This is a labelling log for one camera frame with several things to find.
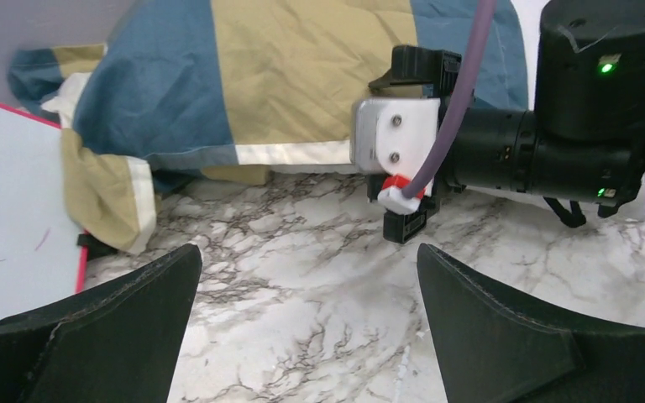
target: black cylinder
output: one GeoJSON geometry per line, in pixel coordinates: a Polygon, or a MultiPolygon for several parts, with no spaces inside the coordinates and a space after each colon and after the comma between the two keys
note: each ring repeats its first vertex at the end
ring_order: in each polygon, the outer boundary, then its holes
{"type": "Polygon", "coordinates": [[[583,144],[543,132],[532,112],[470,109],[443,165],[452,187],[477,186],[615,207],[632,200],[629,144],[583,144]]]}

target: blue fabric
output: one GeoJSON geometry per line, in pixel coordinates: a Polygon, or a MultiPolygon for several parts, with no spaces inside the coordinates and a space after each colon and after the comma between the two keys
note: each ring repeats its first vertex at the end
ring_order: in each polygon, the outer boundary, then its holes
{"type": "Polygon", "coordinates": [[[93,73],[73,128],[95,153],[139,157],[152,170],[201,169],[192,151],[237,165],[209,2],[142,2],[93,73]]]}
{"type": "Polygon", "coordinates": [[[19,50],[6,77],[13,95],[33,115],[44,116],[40,105],[51,99],[63,84],[53,50],[19,50]]]}
{"type": "MultiPolygon", "coordinates": [[[[476,1],[411,0],[419,46],[463,54],[476,1]]],[[[476,107],[527,109],[527,64],[520,21],[510,0],[498,0],[476,82],[476,107]]]]}

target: black cable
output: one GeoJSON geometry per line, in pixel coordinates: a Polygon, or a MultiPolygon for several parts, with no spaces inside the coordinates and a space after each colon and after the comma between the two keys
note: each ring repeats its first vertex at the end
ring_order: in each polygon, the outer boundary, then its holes
{"type": "Polygon", "coordinates": [[[569,208],[571,211],[568,211],[563,207],[558,199],[551,199],[549,197],[543,197],[545,202],[553,209],[553,212],[560,218],[560,221],[570,228],[579,228],[587,223],[587,218],[582,213],[582,209],[579,208],[579,203],[576,201],[571,201],[569,203],[569,208]]]}

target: marble surface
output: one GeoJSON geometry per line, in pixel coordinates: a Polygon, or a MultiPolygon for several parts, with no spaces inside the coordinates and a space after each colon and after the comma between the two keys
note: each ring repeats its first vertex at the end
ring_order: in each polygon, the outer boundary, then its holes
{"type": "Polygon", "coordinates": [[[359,177],[201,181],[164,202],[151,249],[91,264],[87,285],[194,242],[204,270],[170,402],[443,402],[417,283],[419,243],[569,309],[645,326],[645,222],[564,228],[466,192],[408,245],[384,241],[359,177]]]}

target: gray wall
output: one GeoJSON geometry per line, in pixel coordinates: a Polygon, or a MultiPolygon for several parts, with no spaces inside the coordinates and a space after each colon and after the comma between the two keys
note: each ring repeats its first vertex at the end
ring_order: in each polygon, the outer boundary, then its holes
{"type": "Polygon", "coordinates": [[[15,105],[6,84],[16,49],[103,42],[135,0],[0,0],[0,102],[15,105]]]}

